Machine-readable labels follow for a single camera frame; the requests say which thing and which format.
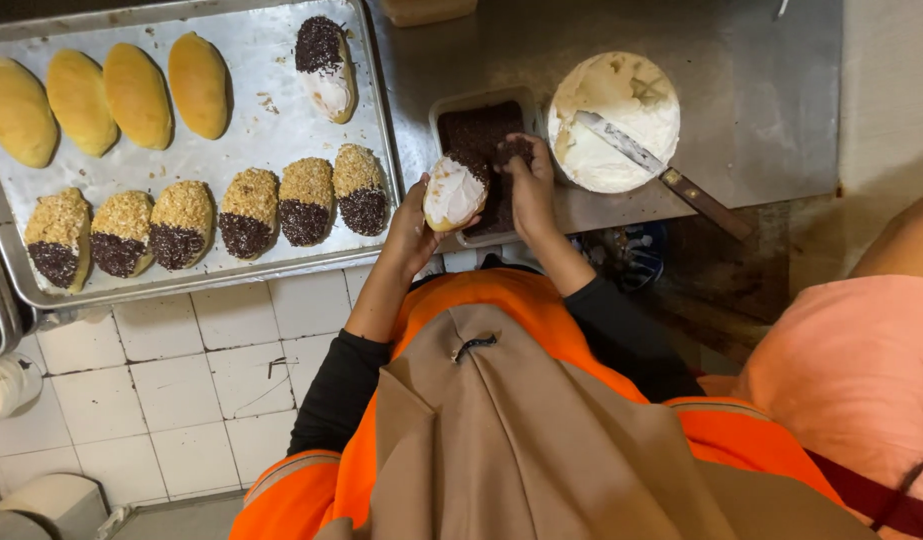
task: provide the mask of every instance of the black sleeve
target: black sleeve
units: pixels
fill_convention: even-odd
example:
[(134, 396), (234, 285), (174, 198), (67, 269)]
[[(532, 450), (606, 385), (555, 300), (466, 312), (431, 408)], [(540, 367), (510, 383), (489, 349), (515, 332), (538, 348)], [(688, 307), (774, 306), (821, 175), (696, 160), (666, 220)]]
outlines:
[(598, 362), (629, 378), (652, 403), (704, 395), (660, 325), (610, 281), (595, 277), (565, 306)]
[(301, 403), (287, 454), (343, 451), (378, 388), (378, 370), (389, 354), (387, 343), (339, 332)]

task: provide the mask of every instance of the hand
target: hand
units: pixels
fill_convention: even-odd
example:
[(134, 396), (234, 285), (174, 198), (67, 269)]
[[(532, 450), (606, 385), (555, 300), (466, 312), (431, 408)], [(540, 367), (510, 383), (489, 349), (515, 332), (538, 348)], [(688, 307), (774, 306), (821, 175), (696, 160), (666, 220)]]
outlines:
[[(409, 284), (431, 259), (441, 240), (455, 233), (453, 230), (435, 232), (425, 221), (423, 203), (429, 179), (428, 173), (423, 173), (421, 179), (407, 190), (405, 200), (391, 218), (388, 239), (384, 241), (382, 254), (378, 258), (379, 264), (397, 267), (401, 278)], [(475, 216), (464, 227), (475, 225), (480, 219), (480, 216)]]
[(514, 178), (511, 202), (515, 229), (528, 247), (534, 249), (538, 242), (561, 236), (554, 223), (551, 202), (554, 197), (554, 171), (545, 141), (524, 133), (511, 133), (507, 137), (508, 142), (517, 139), (532, 144), (531, 168), (528, 169), (525, 161), (517, 155), (502, 168)]

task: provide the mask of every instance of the person's right hand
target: person's right hand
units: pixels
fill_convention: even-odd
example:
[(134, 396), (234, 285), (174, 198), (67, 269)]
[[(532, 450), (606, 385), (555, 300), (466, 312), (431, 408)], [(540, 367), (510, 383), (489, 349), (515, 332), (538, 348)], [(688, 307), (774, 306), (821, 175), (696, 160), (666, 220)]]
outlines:
[(511, 133), (508, 142), (524, 139), (532, 144), (531, 167), (519, 156), (514, 156), (503, 166), (503, 171), (514, 178), (512, 210), (518, 236), (529, 248), (545, 239), (560, 237), (554, 223), (554, 170), (545, 141), (525, 133)]

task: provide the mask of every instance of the white tile floor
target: white tile floor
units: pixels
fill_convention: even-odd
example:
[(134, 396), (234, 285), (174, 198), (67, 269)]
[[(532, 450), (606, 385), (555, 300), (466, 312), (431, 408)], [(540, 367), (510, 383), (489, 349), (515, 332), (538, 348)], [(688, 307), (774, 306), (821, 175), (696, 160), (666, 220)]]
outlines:
[(133, 301), (25, 338), (48, 375), (0, 422), (0, 495), (51, 472), (100, 481), (113, 506), (249, 487), (285, 455), (369, 270)]

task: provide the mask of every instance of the white bucket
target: white bucket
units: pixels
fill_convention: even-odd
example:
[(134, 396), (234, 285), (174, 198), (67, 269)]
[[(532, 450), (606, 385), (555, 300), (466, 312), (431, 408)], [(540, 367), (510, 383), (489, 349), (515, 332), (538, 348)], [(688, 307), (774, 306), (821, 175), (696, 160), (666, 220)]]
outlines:
[(24, 355), (12, 352), (0, 357), (0, 420), (35, 399), (42, 384), (41, 370)]

